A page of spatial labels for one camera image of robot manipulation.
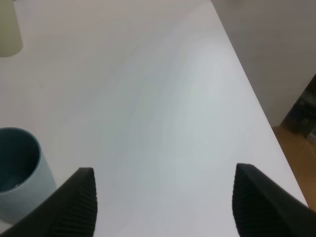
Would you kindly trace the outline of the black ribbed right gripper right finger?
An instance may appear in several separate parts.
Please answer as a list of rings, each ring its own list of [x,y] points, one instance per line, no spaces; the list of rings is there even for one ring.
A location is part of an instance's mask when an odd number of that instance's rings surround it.
[[[251,164],[236,165],[232,210],[241,237],[316,235],[316,213]]]

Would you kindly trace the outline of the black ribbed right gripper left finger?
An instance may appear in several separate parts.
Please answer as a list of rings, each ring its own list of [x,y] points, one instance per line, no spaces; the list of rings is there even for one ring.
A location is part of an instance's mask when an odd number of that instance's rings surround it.
[[[79,168],[46,201],[2,237],[92,237],[98,212],[91,167]]]

